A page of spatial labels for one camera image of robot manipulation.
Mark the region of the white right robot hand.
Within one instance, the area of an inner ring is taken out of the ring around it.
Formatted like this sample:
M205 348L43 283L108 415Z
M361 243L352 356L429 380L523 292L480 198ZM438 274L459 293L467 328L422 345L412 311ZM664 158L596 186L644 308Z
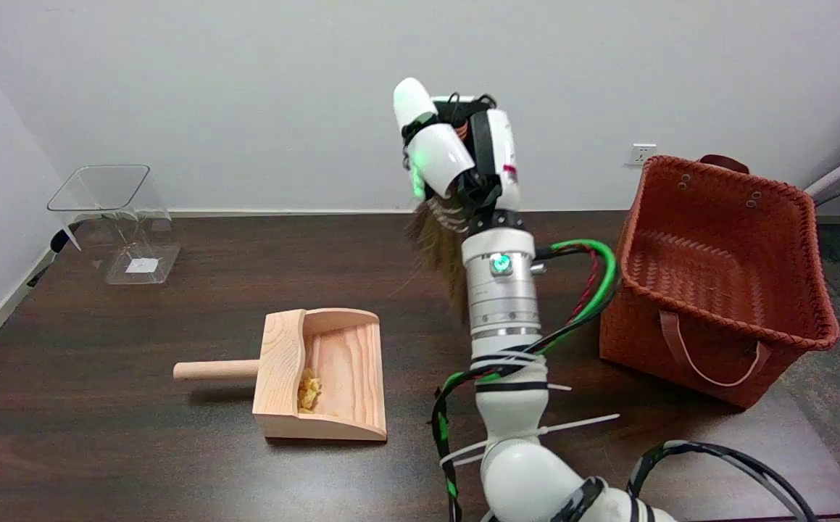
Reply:
M521 208L515 135L492 95L431 96L416 78L394 87L393 108L420 211L442 228L508 227Z

